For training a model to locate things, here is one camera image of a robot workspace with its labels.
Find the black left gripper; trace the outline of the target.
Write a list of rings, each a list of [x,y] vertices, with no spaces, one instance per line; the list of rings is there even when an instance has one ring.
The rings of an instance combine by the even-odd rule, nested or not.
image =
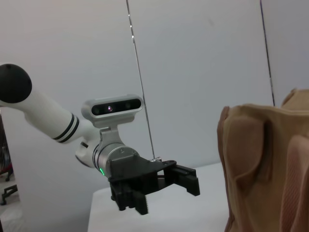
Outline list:
[[[112,196],[120,211],[134,208],[139,214],[148,214],[146,195],[149,186],[135,178],[157,174],[164,170],[164,179],[168,185],[175,184],[186,189],[194,196],[200,195],[196,170],[177,165],[174,160],[150,161],[140,156],[130,156],[112,160],[106,170],[109,174]]]

